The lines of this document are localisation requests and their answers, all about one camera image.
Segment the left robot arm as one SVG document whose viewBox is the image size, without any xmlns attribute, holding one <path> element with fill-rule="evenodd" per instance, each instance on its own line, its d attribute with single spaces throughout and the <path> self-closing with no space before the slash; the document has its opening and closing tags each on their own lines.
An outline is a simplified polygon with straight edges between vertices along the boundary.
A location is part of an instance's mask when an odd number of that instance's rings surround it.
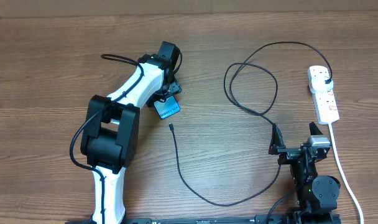
<svg viewBox="0 0 378 224">
<path fill-rule="evenodd" d="M 175 44 L 162 42 L 156 54 L 138 60 L 113 54 L 102 58 L 127 62 L 136 69 L 116 91 L 90 99 L 86 120 L 78 130 L 80 151 L 94 176 L 95 210 L 87 222 L 123 223 L 124 174 L 136 154 L 141 109 L 153 106 L 161 119 L 180 111 L 175 95 L 182 89 L 175 74 L 182 53 Z"/>
</svg>

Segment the Samsung Galaxy smartphone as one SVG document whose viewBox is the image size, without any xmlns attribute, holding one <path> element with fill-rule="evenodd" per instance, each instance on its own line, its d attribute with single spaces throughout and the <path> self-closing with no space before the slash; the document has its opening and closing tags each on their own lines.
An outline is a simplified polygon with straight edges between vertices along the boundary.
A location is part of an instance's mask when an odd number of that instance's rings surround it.
<svg viewBox="0 0 378 224">
<path fill-rule="evenodd" d="M 166 99 L 166 102 L 156 101 L 154 107 L 158 112 L 160 119 L 166 119 L 180 112 L 180 105 L 177 103 L 174 96 Z"/>
</svg>

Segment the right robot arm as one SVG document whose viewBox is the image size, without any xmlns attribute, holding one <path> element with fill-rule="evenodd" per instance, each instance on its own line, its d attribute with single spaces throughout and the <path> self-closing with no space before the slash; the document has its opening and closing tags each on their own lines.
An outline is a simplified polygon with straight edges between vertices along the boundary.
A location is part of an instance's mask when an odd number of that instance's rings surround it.
<svg viewBox="0 0 378 224">
<path fill-rule="evenodd" d="M 294 189 L 276 202 L 267 214 L 266 223 L 340 223 L 337 209 L 341 184 L 330 175 L 319 175 L 316 163 L 326 159 L 331 148 L 330 140 L 323 135 L 314 122 L 309 124 L 310 136 L 299 147 L 285 145 L 282 133 L 276 124 L 272 125 L 269 154 L 278 155 L 278 165 L 289 165 Z M 291 195 L 297 196 L 297 207 L 286 214 L 272 216 L 277 205 Z"/>
</svg>

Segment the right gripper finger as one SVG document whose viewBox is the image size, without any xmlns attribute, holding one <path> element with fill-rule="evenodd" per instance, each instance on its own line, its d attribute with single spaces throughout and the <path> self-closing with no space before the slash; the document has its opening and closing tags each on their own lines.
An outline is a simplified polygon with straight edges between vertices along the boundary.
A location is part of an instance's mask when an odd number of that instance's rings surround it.
<svg viewBox="0 0 378 224">
<path fill-rule="evenodd" d="M 323 135 L 323 133 L 320 131 L 320 129 L 314 122 L 309 123 L 309 129 L 310 129 L 311 136 Z"/>
<path fill-rule="evenodd" d="M 284 139 L 279 127 L 274 123 L 272 125 L 272 136 L 269 149 L 282 149 L 285 147 Z"/>
</svg>

